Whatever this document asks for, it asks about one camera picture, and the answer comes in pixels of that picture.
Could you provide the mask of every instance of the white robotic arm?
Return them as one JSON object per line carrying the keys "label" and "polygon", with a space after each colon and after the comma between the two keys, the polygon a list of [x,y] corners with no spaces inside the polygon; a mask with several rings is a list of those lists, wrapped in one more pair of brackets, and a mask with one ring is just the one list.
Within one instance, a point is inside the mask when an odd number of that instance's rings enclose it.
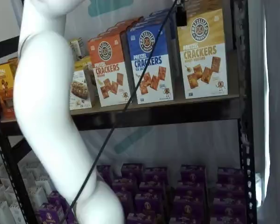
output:
{"label": "white robotic arm", "polygon": [[[25,0],[14,110],[23,135],[62,196],[71,203],[94,160],[69,110],[73,57],[66,14],[83,0]],[[120,202],[94,170],[77,201],[80,224],[123,224]]]}

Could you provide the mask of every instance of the sea salt pretzel crackers box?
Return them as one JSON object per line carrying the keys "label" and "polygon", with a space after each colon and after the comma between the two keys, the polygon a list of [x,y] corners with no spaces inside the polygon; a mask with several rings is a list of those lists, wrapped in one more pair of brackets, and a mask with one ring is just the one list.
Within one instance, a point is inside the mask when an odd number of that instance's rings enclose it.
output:
{"label": "sea salt pretzel crackers box", "polygon": [[[135,85],[139,82],[160,28],[161,22],[153,22],[136,26],[128,32]],[[167,22],[137,90],[138,104],[173,100],[170,39],[170,26]]]}
{"label": "sea salt pretzel crackers box", "polygon": [[126,31],[116,29],[88,41],[101,106],[125,104],[133,87]]}
{"label": "sea salt pretzel crackers box", "polygon": [[207,5],[188,11],[187,26],[178,27],[187,99],[228,94],[223,12]]}

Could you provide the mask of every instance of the black cable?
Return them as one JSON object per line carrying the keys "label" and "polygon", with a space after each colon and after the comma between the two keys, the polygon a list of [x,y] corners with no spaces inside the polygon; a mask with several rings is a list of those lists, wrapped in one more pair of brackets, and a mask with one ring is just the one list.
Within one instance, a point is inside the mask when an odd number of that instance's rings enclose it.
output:
{"label": "black cable", "polygon": [[[165,17],[165,19],[164,19],[164,21],[163,21],[163,23],[162,23],[162,25],[161,25],[161,28],[160,28],[160,30],[159,30],[159,33],[158,33],[158,35],[157,35],[157,37],[156,37],[156,39],[155,39],[155,42],[154,42],[152,51],[150,52],[150,55],[149,55],[149,57],[148,57],[147,63],[146,63],[146,65],[145,65],[145,67],[144,67],[144,70],[143,70],[143,72],[142,72],[142,75],[141,75],[141,77],[140,77],[140,79],[139,79],[139,82],[137,83],[136,88],[135,88],[134,91],[132,92],[131,97],[129,98],[128,102],[126,103],[125,108],[122,110],[121,113],[126,112],[126,110],[127,110],[127,108],[129,107],[129,105],[130,105],[132,99],[135,97],[136,91],[137,91],[137,89],[138,89],[139,86],[140,86],[140,83],[141,83],[141,81],[142,81],[142,78],[144,77],[144,74],[145,74],[145,72],[146,72],[146,70],[147,70],[147,68],[148,68],[149,62],[150,62],[150,60],[151,60],[151,58],[152,58],[152,56],[153,56],[154,49],[155,49],[156,44],[157,44],[157,42],[158,42],[158,40],[159,40],[159,37],[160,37],[161,32],[162,32],[162,30],[163,30],[163,28],[164,28],[164,25],[166,24],[166,22],[167,22],[169,16],[171,15],[171,13],[172,13],[172,11],[173,11],[173,9],[174,9],[176,3],[177,3],[177,0],[174,1],[172,7],[170,8],[169,12],[168,12],[167,15],[166,15],[166,17]],[[115,128],[117,127],[117,124],[118,124],[118,121],[116,120],[115,123],[114,123],[114,125],[113,125],[113,127],[111,128],[110,132],[108,133],[108,135],[107,135],[107,137],[106,137],[106,139],[105,139],[105,141],[104,141],[104,143],[103,143],[103,145],[102,145],[100,151],[98,152],[98,155],[97,155],[97,157],[95,158],[95,160],[94,160],[94,162],[93,162],[93,165],[92,165],[92,167],[91,167],[91,169],[90,169],[90,171],[89,171],[87,177],[85,178],[85,180],[84,180],[84,182],[83,182],[83,184],[82,184],[80,190],[78,191],[78,193],[77,193],[75,199],[73,200],[73,202],[71,203],[70,207],[67,209],[66,213],[64,214],[64,217],[63,217],[63,219],[62,219],[61,222],[60,222],[61,224],[63,224],[63,222],[65,221],[65,219],[66,219],[66,217],[68,216],[69,212],[72,210],[72,208],[74,207],[74,205],[75,205],[75,203],[77,202],[78,198],[80,197],[80,195],[81,195],[81,193],[82,193],[84,187],[86,186],[86,184],[87,184],[87,182],[88,182],[88,180],[89,180],[89,178],[90,178],[90,176],[91,176],[91,174],[92,174],[94,168],[96,167],[96,164],[97,164],[97,162],[98,162],[98,160],[99,160],[99,158],[100,158],[100,156],[101,156],[103,150],[105,149],[105,146],[107,145],[107,143],[108,143],[108,141],[109,141],[109,139],[110,139],[112,133],[114,132]]]}

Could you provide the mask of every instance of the black metal shelving unit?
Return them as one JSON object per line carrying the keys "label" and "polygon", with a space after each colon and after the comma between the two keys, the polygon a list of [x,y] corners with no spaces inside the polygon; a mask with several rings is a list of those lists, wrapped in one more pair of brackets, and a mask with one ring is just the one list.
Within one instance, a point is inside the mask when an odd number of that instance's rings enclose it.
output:
{"label": "black metal shelving unit", "polygon": [[[250,71],[250,45],[248,1],[231,0],[236,48],[228,56],[229,95],[222,97],[183,99],[177,94],[172,102],[149,105],[131,105],[125,114],[122,105],[105,108],[95,107],[73,112],[73,120],[79,130],[111,128],[116,120],[120,127],[150,126],[189,122],[236,119],[238,121],[239,157],[245,173],[245,197],[247,201],[247,224],[257,223],[255,192],[255,167],[253,147],[252,92]],[[14,53],[18,37],[0,42],[0,57]],[[25,189],[17,163],[31,151],[25,139],[11,147],[9,135],[21,135],[16,120],[0,120],[0,154],[7,169],[17,200],[26,223],[36,224],[36,218]]]}

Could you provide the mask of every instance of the orange snack box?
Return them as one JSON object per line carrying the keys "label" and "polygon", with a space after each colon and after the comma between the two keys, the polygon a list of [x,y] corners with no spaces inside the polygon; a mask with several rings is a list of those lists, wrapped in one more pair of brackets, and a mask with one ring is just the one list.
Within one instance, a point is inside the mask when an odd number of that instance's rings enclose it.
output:
{"label": "orange snack box", "polygon": [[13,91],[17,63],[17,59],[12,58],[8,63],[0,64],[0,104],[3,117],[7,119],[15,118]]}
{"label": "orange snack box", "polygon": [[133,88],[125,30],[115,29],[88,41],[101,106],[125,104]]}

